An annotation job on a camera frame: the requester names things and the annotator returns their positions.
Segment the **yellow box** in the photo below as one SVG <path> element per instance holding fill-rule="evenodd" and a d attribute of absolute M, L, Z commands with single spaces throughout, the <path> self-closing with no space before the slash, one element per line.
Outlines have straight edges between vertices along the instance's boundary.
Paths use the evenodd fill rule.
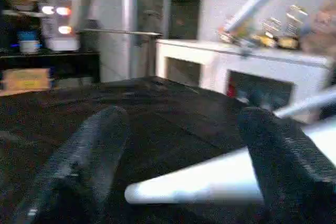
<path fill-rule="evenodd" d="M 41 90 L 50 88 L 49 69 L 10 69 L 4 71 L 5 90 Z"/>

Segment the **red object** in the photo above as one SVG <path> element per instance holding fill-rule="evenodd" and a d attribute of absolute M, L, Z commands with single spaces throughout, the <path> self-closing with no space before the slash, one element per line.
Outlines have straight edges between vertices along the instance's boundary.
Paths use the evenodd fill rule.
<path fill-rule="evenodd" d="M 236 88 L 229 84 L 229 88 L 227 89 L 226 95 L 230 98 L 236 97 Z"/>

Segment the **white cone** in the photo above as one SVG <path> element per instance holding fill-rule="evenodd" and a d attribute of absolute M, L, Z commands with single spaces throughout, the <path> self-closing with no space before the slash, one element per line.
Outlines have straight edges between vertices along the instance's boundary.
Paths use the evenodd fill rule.
<path fill-rule="evenodd" d="M 336 165 L 336 117 L 303 131 Z M 263 200 L 247 148 L 132 184 L 127 187 L 125 198 L 132 204 Z"/>

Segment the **white cabinet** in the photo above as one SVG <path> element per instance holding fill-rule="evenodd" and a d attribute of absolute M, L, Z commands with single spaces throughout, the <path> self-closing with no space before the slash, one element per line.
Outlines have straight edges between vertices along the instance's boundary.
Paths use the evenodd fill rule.
<path fill-rule="evenodd" d="M 220 42 L 158 40 L 156 75 L 167 78 L 167 59 L 200 64 L 199 86 L 226 94 L 232 71 L 292 84 L 289 103 L 317 93 L 328 84 L 333 60 L 298 51 L 242 49 Z M 317 111 L 295 119 L 311 122 Z"/>

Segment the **glowing light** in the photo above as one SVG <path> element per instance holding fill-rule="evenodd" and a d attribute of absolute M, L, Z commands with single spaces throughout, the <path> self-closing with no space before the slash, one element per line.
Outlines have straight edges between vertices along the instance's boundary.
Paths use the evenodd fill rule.
<path fill-rule="evenodd" d="M 273 39 L 273 34 L 271 34 L 270 32 L 265 32 L 265 35 L 271 39 Z"/>
<path fill-rule="evenodd" d="M 71 13 L 71 10 L 68 7 L 57 7 L 56 12 L 62 16 L 68 16 Z"/>
<path fill-rule="evenodd" d="M 42 7 L 42 12 L 47 15 L 54 14 L 54 7 L 53 6 L 43 6 Z"/>
<path fill-rule="evenodd" d="M 71 27 L 70 26 L 60 26 L 58 27 L 58 31 L 61 33 L 61 34 L 69 34 L 71 33 Z"/>

